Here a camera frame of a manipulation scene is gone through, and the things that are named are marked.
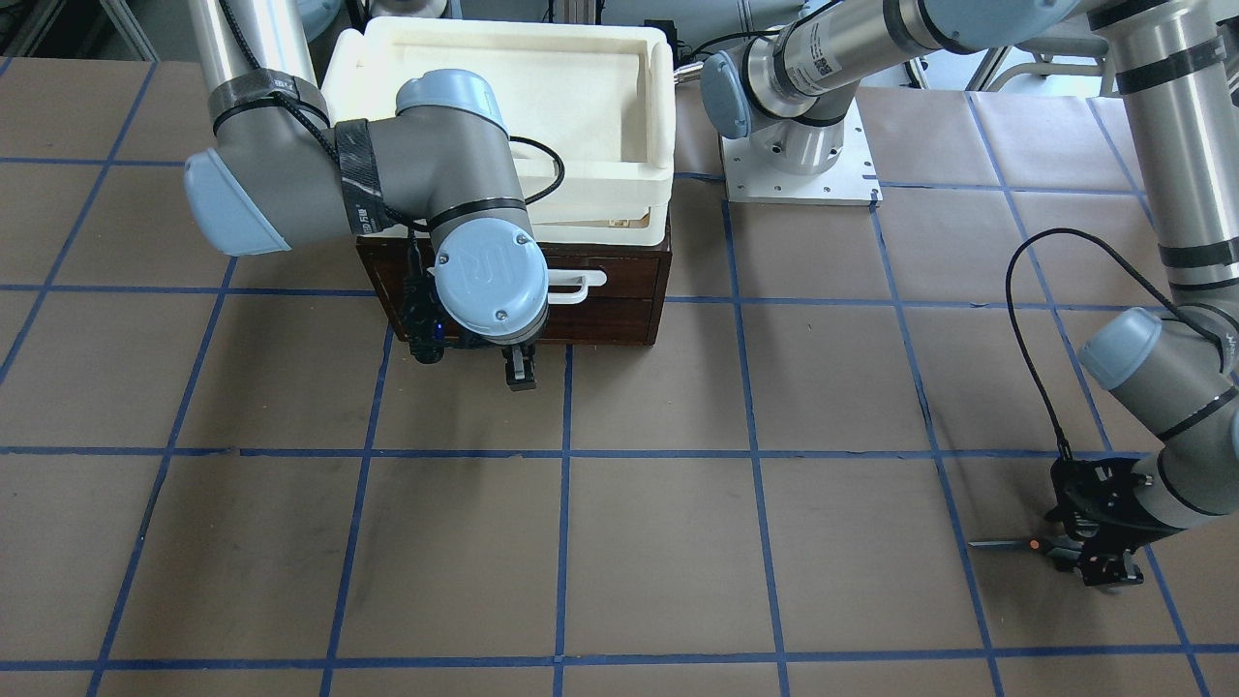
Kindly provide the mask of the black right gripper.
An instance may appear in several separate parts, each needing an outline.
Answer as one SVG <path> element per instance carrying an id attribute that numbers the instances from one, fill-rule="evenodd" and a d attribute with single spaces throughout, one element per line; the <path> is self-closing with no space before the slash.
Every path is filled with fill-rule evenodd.
<path id="1" fill-rule="evenodd" d="M 455 348 L 456 349 L 501 349 L 501 357 L 504 358 L 504 370 L 506 370 L 506 383 L 510 391 L 532 391 L 538 385 L 536 373 L 535 373 L 535 357 L 538 337 L 530 337 L 530 339 L 522 340 L 522 343 L 496 343 L 496 340 L 489 340 L 487 337 L 476 334 L 462 334 L 456 337 Z"/>

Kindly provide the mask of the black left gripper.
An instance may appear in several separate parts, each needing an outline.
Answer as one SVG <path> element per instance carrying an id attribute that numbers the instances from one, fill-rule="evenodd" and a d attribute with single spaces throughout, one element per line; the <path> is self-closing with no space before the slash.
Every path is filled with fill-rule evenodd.
<path id="1" fill-rule="evenodd" d="M 1166 539 L 1177 529 L 1160 522 L 1137 501 L 1147 475 L 1134 473 L 1137 459 L 1084 462 L 1066 456 L 1049 465 L 1054 508 L 1044 520 L 1056 525 L 1049 548 L 1080 548 L 1079 573 L 1085 587 L 1115 591 L 1144 583 L 1132 551 Z"/>

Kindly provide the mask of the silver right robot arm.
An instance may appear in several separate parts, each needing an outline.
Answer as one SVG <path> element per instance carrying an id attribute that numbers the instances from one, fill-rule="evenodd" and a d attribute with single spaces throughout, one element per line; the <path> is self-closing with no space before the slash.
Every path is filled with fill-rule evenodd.
<path id="1" fill-rule="evenodd" d="M 212 246 L 243 258 L 425 230 L 431 265 L 408 250 L 416 360 L 439 361 L 452 319 L 466 340 L 501 347 L 513 391 L 534 387 L 550 274 L 487 80 L 429 71 L 396 92 L 392 116 L 330 123 L 291 1 L 190 7 L 216 145 L 186 160 L 183 184 Z"/>

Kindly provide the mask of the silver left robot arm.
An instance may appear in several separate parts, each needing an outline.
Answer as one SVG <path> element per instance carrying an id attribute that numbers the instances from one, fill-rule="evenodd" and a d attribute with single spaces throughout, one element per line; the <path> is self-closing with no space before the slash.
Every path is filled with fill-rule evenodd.
<path id="1" fill-rule="evenodd" d="M 1118 57 L 1115 98 L 966 92 L 963 123 L 983 145 L 991 184 L 1022 241 L 1004 274 L 1006 321 L 1026 369 L 1022 323 L 1049 301 L 1052 340 L 1070 349 L 1088 428 L 1106 416 L 1140 425 L 1151 453 L 1085 459 L 1068 438 L 1083 427 L 1047 411 L 1049 534 L 987 547 L 1027 551 L 1088 587 L 1144 581 L 1150 546 L 1237 513 L 1237 106 L 1227 87 L 1225 28 L 1208 1 L 823 1 L 769 36 L 701 63 L 703 105 L 726 142 L 783 158 L 781 128 L 911 145 L 923 165 L 895 167 L 875 149 L 877 184 L 893 198 L 881 222 L 922 193 L 963 193 L 960 173 L 932 184 L 947 161 L 935 120 L 885 105 L 864 79 L 912 59 L 983 56 L 1032 40 L 1066 19 L 1101 27 Z"/>

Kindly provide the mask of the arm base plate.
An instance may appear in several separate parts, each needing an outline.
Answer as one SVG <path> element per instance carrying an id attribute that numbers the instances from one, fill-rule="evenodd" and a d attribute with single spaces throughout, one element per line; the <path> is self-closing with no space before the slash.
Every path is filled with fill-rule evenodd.
<path id="1" fill-rule="evenodd" d="M 826 128 L 784 120 L 750 137 L 722 137 L 729 201 L 878 204 L 883 196 L 856 99 Z"/>

